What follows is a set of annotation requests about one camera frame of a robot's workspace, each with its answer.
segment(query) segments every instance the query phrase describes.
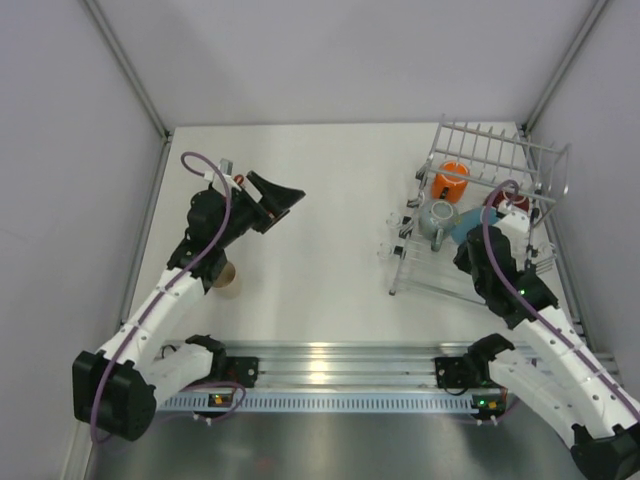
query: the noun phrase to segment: white table surface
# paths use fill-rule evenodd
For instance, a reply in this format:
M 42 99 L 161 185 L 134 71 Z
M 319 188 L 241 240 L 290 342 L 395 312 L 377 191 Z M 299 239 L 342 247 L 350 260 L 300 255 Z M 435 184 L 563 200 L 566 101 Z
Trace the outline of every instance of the white table surface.
M 513 123 L 495 130 L 516 131 Z M 221 341 L 474 341 L 501 332 L 486 307 L 428 292 L 389 296 L 397 260 L 377 257 L 394 234 L 385 221 L 404 212 L 417 188 L 437 123 L 184 127 L 175 131 L 136 286 L 137 308 L 183 237 L 189 200 L 206 183 L 180 155 L 197 151 L 234 161 L 234 174 L 255 170 L 306 191 L 289 216 L 265 235 L 249 231 L 227 249 L 239 269 L 238 298 L 213 291 L 176 327 L 172 339 L 211 334 Z M 198 168 L 197 159 L 191 164 Z M 544 280 L 566 306 L 554 270 Z

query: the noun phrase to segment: red object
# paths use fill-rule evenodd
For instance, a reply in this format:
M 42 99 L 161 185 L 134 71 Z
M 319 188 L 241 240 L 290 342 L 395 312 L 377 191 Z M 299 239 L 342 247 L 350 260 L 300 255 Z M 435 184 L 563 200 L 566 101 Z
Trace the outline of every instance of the red object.
M 512 192 L 505 192 L 503 190 L 496 196 L 496 199 L 493 201 L 493 208 L 497 209 L 503 200 L 510 200 L 512 196 Z M 484 202 L 482 202 L 482 204 L 486 205 L 487 200 L 489 200 L 488 196 L 484 199 Z M 516 195 L 512 200 L 514 207 L 519 208 L 520 210 L 524 210 L 525 212 L 529 212 L 529 197 L 525 197 L 524 195 Z

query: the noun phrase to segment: orange mug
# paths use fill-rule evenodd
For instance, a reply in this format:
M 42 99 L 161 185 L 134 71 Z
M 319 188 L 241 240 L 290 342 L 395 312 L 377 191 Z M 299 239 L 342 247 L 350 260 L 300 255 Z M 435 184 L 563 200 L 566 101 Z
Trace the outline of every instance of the orange mug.
M 464 163 L 456 162 L 455 160 L 444 162 L 440 165 L 440 170 L 446 170 L 459 175 L 469 175 L 469 168 Z M 462 198 L 462 194 L 465 188 L 467 188 L 468 183 L 467 180 L 463 180 L 462 178 L 438 173 L 431 187 L 431 196 L 433 198 L 446 199 L 451 203 L 457 203 L 460 198 Z

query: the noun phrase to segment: gray wall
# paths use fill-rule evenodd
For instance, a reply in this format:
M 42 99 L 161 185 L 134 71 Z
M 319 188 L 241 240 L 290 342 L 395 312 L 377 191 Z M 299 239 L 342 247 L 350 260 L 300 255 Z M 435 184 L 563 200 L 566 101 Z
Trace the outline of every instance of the gray wall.
M 524 121 L 594 0 L 102 0 L 172 127 Z
M 640 395 L 640 3 L 616 0 L 536 135 L 572 142 L 561 234 L 597 343 Z
M 0 6 L 0 478 L 54 479 L 160 139 L 77 0 Z

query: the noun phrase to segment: black joint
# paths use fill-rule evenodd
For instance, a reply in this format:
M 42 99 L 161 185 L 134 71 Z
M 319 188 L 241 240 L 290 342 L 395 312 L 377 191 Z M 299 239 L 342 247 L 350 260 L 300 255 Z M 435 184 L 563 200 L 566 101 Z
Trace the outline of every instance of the black joint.
M 480 385 L 491 383 L 489 363 L 505 350 L 515 350 L 515 347 L 498 333 L 481 338 L 467 349 L 463 358 L 467 367 L 474 372 L 476 382 Z
M 209 335 L 193 335 L 187 338 L 184 343 L 198 345 L 213 353 L 211 373 L 208 378 L 215 381 L 222 380 L 224 368 L 227 363 L 227 351 L 224 343 L 214 340 Z
M 104 352 L 82 352 L 73 362 L 73 411 L 89 423 L 96 390 L 109 360 Z M 155 387 L 148 385 L 133 362 L 116 363 L 102 393 L 98 407 L 98 428 L 136 440 L 149 428 L 156 412 Z
M 193 335 L 187 338 L 184 343 L 190 345 L 200 345 L 201 347 L 206 348 L 212 353 L 218 353 L 220 350 L 225 349 L 224 343 L 218 340 L 214 340 L 209 335 Z
M 582 425 L 573 425 L 571 456 L 589 480 L 619 480 L 640 470 L 640 424 L 613 428 L 614 435 L 594 439 Z

